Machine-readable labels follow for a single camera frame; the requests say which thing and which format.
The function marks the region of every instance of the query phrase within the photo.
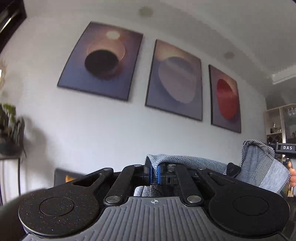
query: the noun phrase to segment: white wall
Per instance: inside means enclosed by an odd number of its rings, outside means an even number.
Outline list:
[[[57,88],[64,65],[90,21],[144,34],[128,102]],[[201,58],[202,122],[144,106],[156,38]],[[1,101],[15,104],[17,114],[23,115],[26,122],[28,157],[22,164],[22,192],[51,187],[57,167],[81,173],[103,167],[120,171],[127,165],[143,163],[147,154],[190,155],[238,163],[244,140],[265,139],[263,96],[202,49],[186,44],[186,38],[169,36],[137,22],[94,13],[28,18],[0,57],[8,65]],[[241,134],[211,126],[208,64],[238,83]],[[13,186],[16,183],[10,181],[10,188]],[[15,196],[7,192],[7,199]]]

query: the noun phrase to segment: abstract painting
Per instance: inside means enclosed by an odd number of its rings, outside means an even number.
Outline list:
[[[201,121],[200,59],[156,40],[145,105]]]
[[[91,22],[57,86],[127,101],[142,37],[127,29]]]
[[[237,82],[209,65],[212,118],[211,124],[241,133],[241,115]]]

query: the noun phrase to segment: gray ribbed surface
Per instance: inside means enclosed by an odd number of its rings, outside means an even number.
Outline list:
[[[108,207],[90,228],[72,237],[43,239],[32,234],[24,241],[250,241],[218,229],[200,207],[187,207],[178,197],[130,197]],[[280,235],[261,241],[286,240]]]

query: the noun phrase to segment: blue gray garment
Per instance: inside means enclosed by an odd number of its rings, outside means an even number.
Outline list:
[[[290,172],[274,159],[274,150],[266,144],[247,140],[242,146],[239,163],[240,174],[236,179],[280,193],[290,179]],[[166,187],[157,184],[157,166],[162,162],[182,164],[191,169],[206,167],[221,174],[226,174],[227,164],[192,156],[169,156],[164,154],[148,155],[152,164],[152,185],[137,187],[134,196],[165,196]]]

